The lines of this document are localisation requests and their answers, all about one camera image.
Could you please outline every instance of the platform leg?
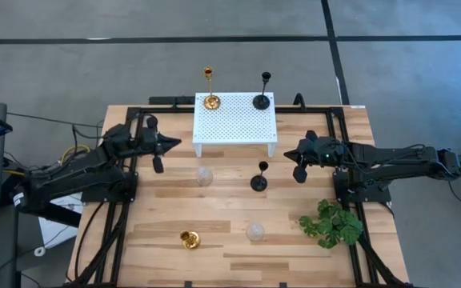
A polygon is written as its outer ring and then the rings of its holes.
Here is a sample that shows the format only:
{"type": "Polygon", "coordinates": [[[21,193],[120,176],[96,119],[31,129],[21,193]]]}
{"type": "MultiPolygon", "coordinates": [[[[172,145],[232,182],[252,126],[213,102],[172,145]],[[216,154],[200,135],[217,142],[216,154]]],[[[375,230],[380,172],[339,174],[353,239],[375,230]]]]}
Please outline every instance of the platform leg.
{"type": "Polygon", "coordinates": [[[193,148],[195,149],[195,155],[197,155],[197,158],[201,158],[202,157],[202,144],[193,143],[193,148]]]}
{"type": "Polygon", "coordinates": [[[270,143],[268,144],[268,157],[273,157],[275,155],[275,147],[277,143],[270,143]]]}

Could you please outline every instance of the wooden table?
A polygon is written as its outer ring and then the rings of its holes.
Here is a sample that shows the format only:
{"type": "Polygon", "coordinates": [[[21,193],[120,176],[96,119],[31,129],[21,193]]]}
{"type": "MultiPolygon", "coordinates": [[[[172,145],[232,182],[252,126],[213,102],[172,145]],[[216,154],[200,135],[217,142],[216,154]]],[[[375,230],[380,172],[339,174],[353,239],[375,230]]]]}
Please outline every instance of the wooden table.
{"type": "MultiPolygon", "coordinates": [[[[110,106],[103,130],[125,120],[128,106],[110,106]]],[[[343,107],[350,141],[374,144],[367,112],[343,107]]],[[[182,143],[163,159],[164,174],[155,174],[150,157],[138,160],[139,184],[130,205],[126,240],[118,286],[355,286],[348,247],[332,250],[317,245],[299,229],[302,215],[316,215],[321,199],[335,198],[331,168],[307,169],[307,182],[292,178],[295,163],[283,156],[294,149],[307,130],[328,136],[322,114],[277,114],[279,143],[273,158],[266,146],[207,146],[196,158],[191,142],[193,114],[156,114],[162,134],[181,138],[182,143]],[[270,165],[264,176],[264,192],[250,188],[260,161],[270,165]],[[214,175],[208,187],[199,187],[195,171],[209,167],[214,175]],[[261,242],[248,240],[247,225],[264,226],[261,242]],[[182,230],[198,232],[202,244],[185,250],[179,239],[182,230]]],[[[86,227],[97,204],[85,207],[79,230],[86,227]]],[[[107,204],[98,212],[82,246],[80,270],[101,245],[107,204]]],[[[403,281],[408,281],[391,214],[375,203],[364,204],[371,242],[376,252],[403,281]]],[[[70,261],[74,259],[81,233],[70,261]]],[[[362,250],[361,267],[368,282],[362,250]]],[[[106,262],[104,278],[110,278],[113,251],[106,262]]]]}

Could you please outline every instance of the floor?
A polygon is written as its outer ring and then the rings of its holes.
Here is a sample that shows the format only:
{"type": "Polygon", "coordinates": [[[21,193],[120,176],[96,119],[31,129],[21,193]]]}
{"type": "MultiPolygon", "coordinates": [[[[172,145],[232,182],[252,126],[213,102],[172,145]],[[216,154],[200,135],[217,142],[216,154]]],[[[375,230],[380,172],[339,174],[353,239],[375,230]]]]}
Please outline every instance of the floor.
{"type": "MultiPolygon", "coordinates": [[[[337,39],[461,35],[459,0],[0,0],[0,39],[325,36],[322,2],[330,5],[337,39]]],[[[278,103],[292,102],[299,92],[310,104],[349,99],[366,105],[379,147],[425,143],[461,152],[461,41],[409,39],[337,41],[342,74],[333,65],[335,50],[324,41],[1,42],[0,102],[15,113],[95,124],[110,104],[205,90],[204,66],[214,68],[219,91],[259,90],[259,75],[267,70],[273,75],[268,90],[278,103]]],[[[6,150],[25,163],[52,162],[73,144],[67,125],[15,116],[8,121],[14,132],[6,150]]],[[[461,179],[453,187],[461,197],[461,179]]],[[[461,287],[461,203],[447,183],[398,180],[391,192],[411,281],[461,287]]],[[[53,249],[26,272],[43,286],[59,285],[72,246],[53,249]]],[[[34,284],[24,279],[23,287],[34,284]]]]}

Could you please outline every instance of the black candlestick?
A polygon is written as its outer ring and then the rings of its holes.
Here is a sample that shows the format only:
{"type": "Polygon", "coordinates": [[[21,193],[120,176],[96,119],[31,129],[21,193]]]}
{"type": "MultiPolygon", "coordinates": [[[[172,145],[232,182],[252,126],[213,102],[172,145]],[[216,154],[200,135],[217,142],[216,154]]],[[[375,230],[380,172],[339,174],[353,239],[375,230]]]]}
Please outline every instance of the black candlestick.
{"type": "Polygon", "coordinates": [[[270,106],[270,99],[264,95],[266,89],[266,83],[270,81],[270,72],[263,72],[263,92],[260,95],[254,97],[254,107],[259,110],[265,110],[270,106]]]}
{"type": "Polygon", "coordinates": [[[263,172],[268,169],[268,163],[261,161],[259,163],[259,169],[261,170],[261,174],[252,177],[250,180],[250,186],[254,191],[262,192],[266,189],[266,187],[268,187],[268,181],[263,176],[263,172]]]}

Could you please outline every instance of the black floor stripe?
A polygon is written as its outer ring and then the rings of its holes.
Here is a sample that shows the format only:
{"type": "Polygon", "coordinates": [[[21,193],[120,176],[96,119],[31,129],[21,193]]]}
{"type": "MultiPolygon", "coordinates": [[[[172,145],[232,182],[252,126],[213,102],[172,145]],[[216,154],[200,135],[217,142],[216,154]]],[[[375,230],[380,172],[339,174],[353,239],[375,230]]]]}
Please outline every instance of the black floor stripe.
{"type": "Polygon", "coordinates": [[[325,25],[327,26],[328,42],[330,44],[330,52],[332,55],[332,62],[334,63],[335,77],[339,80],[339,93],[341,96],[341,104],[350,105],[350,98],[348,97],[348,90],[346,88],[346,81],[344,80],[343,65],[341,64],[341,57],[339,56],[339,48],[335,41],[334,23],[332,22],[332,15],[328,0],[321,0],[323,7],[323,14],[325,16],[325,25]]]}
{"type": "Polygon", "coordinates": [[[439,42],[461,41],[461,35],[413,35],[413,36],[337,36],[337,42],[439,42]]]}
{"type": "MultiPolygon", "coordinates": [[[[461,35],[412,36],[335,36],[332,42],[453,42],[461,35]]],[[[136,37],[136,38],[8,38],[0,45],[62,45],[62,44],[160,44],[160,43],[224,43],[224,42],[325,42],[329,36],[266,35],[266,36],[194,36],[194,37],[136,37]]]]}
{"type": "Polygon", "coordinates": [[[197,36],[197,37],[141,37],[141,38],[40,38],[0,39],[0,45],[51,44],[153,44],[153,43],[223,43],[223,42],[316,42],[328,41],[327,36],[265,35],[265,36],[197,36]]]}

